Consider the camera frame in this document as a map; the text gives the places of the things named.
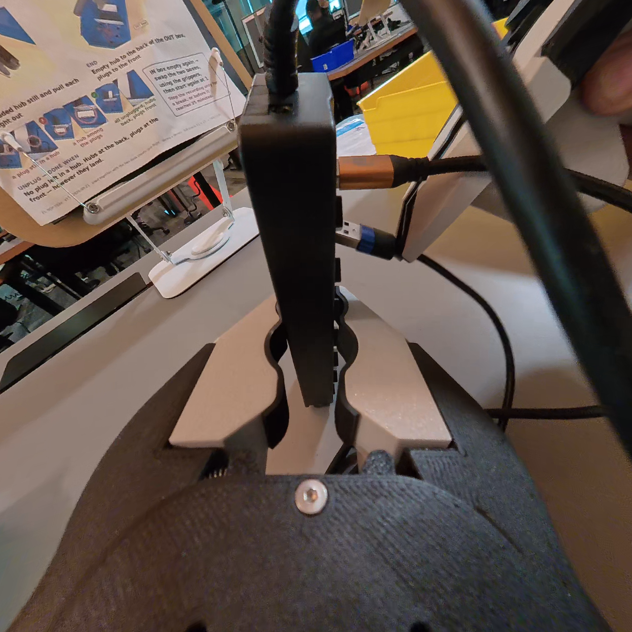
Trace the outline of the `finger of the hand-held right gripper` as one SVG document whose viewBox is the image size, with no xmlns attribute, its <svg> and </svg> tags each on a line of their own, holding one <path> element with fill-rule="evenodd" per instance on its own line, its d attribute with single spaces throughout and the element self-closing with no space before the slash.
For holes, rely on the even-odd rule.
<svg viewBox="0 0 632 632">
<path fill-rule="evenodd" d="M 488 172 L 452 172 L 408 186 L 401 208 L 401 258 L 413 262 L 492 183 Z"/>
<path fill-rule="evenodd" d="M 525 155 L 529 148 L 549 144 L 565 167 L 623 185 L 629 164 L 617 118 L 588 114 L 573 96 L 573 81 L 561 63 L 545 51 L 558 30 L 528 30 L 514 52 L 495 39 L 494 30 L 441 30 L 437 57 L 458 98 L 475 105 L 478 130 L 500 140 L 509 105 L 509 136 L 494 151 Z"/>
</svg>

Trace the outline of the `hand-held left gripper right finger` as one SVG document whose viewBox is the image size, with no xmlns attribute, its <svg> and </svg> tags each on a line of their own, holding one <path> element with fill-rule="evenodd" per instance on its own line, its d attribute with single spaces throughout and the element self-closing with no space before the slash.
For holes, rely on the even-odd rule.
<svg viewBox="0 0 632 632">
<path fill-rule="evenodd" d="M 374 451 L 398 463 L 407 449 L 448 448 L 451 432 L 405 336 L 348 290 L 337 297 L 344 366 L 335 424 L 343 443 L 356 449 L 358 467 Z"/>
</svg>

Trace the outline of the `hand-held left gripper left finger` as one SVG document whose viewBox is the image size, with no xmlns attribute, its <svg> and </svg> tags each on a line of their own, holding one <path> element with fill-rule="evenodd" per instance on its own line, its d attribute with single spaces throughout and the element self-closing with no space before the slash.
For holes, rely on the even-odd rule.
<svg viewBox="0 0 632 632">
<path fill-rule="evenodd" d="M 214 343 L 170 445 L 222 449 L 264 474 L 284 438 L 289 406 L 279 360 L 288 349 L 277 302 L 262 302 Z"/>
</svg>

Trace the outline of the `black USB hub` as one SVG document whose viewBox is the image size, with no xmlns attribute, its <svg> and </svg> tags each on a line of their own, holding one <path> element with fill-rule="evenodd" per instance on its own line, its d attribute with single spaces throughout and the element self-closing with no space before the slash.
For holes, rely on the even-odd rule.
<svg viewBox="0 0 632 632">
<path fill-rule="evenodd" d="M 327 76 L 280 98 L 255 76 L 238 127 L 265 258 L 307 407 L 334 398 L 336 125 Z"/>
</svg>

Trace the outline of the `grey desk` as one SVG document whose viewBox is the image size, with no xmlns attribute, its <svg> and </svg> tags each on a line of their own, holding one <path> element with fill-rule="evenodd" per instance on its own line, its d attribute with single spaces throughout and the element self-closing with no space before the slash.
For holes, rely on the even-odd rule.
<svg viewBox="0 0 632 632">
<path fill-rule="evenodd" d="M 497 312 L 516 359 L 518 408 L 591 405 L 516 229 L 467 209 L 426 251 Z M 485 408 L 504 357 L 473 300 L 420 263 L 339 249 L 343 286 L 418 343 Z M 116 436 L 201 347 L 272 293 L 259 240 L 184 295 L 147 288 L 1 394 L 1 630 L 41 579 Z M 631 630 L 631 463 L 607 420 L 512 420 L 508 438 L 547 504 L 585 590 Z"/>
</svg>

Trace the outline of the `black flat desk panel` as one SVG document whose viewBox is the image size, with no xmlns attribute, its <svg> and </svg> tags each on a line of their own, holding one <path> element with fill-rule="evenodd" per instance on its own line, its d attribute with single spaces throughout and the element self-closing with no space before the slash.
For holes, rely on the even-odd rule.
<svg viewBox="0 0 632 632">
<path fill-rule="evenodd" d="M 69 319 L 8 360 L 1 374 L 1 392 L 11 388 L 147 289 L 140 273 L 126 277 Z"/>
</svg>

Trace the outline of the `person's right hand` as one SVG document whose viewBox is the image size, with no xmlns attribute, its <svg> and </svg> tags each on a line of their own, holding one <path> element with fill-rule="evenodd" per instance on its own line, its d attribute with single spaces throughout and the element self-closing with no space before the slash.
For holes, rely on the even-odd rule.
<svg viewBox="0 0 632 632">
<path fill-rule="evenodd" d="M 631 30 L 618 36 L 587 72 L 581 102 L 594 115 L 618 116 L 631 109 Z"/>
</svg>

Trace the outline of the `yellow plastic bin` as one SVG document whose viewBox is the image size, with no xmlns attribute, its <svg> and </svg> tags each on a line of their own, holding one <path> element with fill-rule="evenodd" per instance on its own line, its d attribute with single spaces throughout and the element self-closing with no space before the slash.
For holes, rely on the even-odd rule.
<svg viewBox="0 0 632 632">
<path fill-rule="evenodd" d="M 458 101 L 429 51 L 358 105 L 377 154 L 415 158 L 429 153 Z"/>
</svg>

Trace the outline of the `blue white printed paper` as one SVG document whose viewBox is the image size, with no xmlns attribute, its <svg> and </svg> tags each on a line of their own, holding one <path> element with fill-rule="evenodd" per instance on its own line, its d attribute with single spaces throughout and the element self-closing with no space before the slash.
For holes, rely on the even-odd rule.
<svg viewBox="0 0 632 632">
<path fill-rule="evenodd" d="M 376 154 L 364 115 L 353 115 L 336 124 L 338 158 Z"/>
</svg>

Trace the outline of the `wooden edged table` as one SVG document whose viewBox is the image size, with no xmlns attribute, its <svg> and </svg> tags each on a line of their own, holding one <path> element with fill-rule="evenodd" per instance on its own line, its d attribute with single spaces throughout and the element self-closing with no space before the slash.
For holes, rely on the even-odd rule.
<svg viewBox="0 0 632 632">
<path fill-rule="evenodd" d="M 422 53 L 423 42 L 417 35 L 416 27 L 405 25 L 375 46 L 355 52 L 350 61 L 326 73 L 332 87 L 344 91 L 349 97 L 347 88 L 360 88 L 364 83 L 373 85 L 375 78 L 392 65 L 414 61 Z"/>
</svg>

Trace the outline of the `blue plastic bin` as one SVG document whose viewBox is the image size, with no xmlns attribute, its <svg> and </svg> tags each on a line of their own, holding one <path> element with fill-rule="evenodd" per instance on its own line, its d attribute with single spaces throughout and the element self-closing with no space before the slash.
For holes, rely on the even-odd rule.
<svg viewBox="0 0 632 632">
<path fill-rule="evenodd" d="M 353 39 L 337 44 L 331 50 L 312 58 L 315 73 L 332 73 L 340 67 L 352 62 L 355 57 L 355 42 Z"/>
</svg>

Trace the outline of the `small wooden stand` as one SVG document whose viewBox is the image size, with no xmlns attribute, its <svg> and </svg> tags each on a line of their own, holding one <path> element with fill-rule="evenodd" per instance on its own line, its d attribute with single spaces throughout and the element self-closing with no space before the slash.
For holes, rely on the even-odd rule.
<svg viewBox="0 0 632 632">
<path fill-rule="evenodd" d="M 387 24 L 385 12 L 391 7 L 391 4 L 393 4 L 393 1 L 362 1 L 359 15 L 355 20 L 355 25 L 358 27 L 368 26 L 373 36 L 377 37 L 373 29 L 373 20 L 379 18 L 385 32 L 379 37 L 389 37 L 391 32 Z"/>
</svg>

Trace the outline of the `printed instruction sheet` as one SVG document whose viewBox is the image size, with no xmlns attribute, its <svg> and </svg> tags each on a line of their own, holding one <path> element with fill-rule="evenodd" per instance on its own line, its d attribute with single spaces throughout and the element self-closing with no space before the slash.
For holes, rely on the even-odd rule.
<svg viewBox="0 0 632 632">
<path fill-rule="evenodd" d="M 46 226 L 241 115 L 185 1 L 1 2 L 1 200 Z"/>
</svg>

